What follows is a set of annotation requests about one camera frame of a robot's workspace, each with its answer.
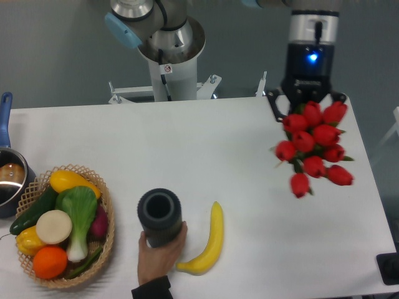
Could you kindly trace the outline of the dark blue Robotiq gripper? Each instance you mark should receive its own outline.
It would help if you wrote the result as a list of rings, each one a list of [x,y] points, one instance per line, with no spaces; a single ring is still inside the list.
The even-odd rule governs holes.
[[[286,96],[291,104],[321,102],[330,93],[332,103],[345,103],[347,95],[331,91],[330,76],[334,60],[334,46],[327,44],[295,44],[287,48],[286,70],[281,89],[266,91],[266,97],[276,121],[286,117],[277,100]]]

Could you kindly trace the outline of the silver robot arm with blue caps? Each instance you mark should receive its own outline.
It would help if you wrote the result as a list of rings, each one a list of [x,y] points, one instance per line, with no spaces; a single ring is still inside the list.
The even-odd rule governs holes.
[[[266,96],[274,117],[285,113],[278,99],[289,102],[296,112],[307,102],[330,97],[343,103],[347,97],[332,89],[330,75],[339,24],[340,1],[282,1],[291,9],[286,70],[280,86],[265,90],[259,82],[257,96]],[[221,78],[212,75],[197,81],[197,59],[205,45],[200,23],[188,16],[186,1],[112,1],[105,24],[112,35],[130,49],[138,49],[147,60],[151,86],[112,89],[112,99],[153,95],[155,101],[205,100],[214,97]]]

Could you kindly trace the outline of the dark sleeved forearm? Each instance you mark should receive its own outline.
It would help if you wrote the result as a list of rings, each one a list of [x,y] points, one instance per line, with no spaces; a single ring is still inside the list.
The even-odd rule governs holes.
[[[167,275],[153,279],[131,290],[133,299],[173,299]]]

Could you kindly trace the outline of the person's hand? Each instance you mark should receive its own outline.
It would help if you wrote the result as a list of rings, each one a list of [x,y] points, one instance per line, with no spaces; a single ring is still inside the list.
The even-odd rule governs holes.
[[[187,232],[187,223],[183,221],[179,234],[171,242],[156,248],[147,245],[147,237],[144,231],[141,232],[137,266],[139,286],[168,274],[185,247]]]

